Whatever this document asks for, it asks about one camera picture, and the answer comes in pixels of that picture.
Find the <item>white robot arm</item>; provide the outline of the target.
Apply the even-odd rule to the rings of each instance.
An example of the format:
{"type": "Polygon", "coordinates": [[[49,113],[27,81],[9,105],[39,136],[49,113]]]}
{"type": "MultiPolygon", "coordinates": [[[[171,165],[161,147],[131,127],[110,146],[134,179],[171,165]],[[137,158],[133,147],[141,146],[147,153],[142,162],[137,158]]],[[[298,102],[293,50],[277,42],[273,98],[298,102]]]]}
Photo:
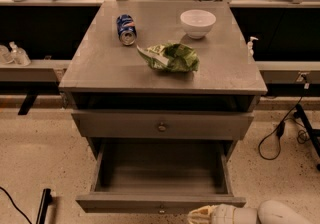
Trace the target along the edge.
{"type": "Polygon", "coordinates": [[[208,205],[192,210],[188,224],[313,224],[284,203],[275,200],[262,202],[258,208],[239,208],[233,205],[208,205]]]}

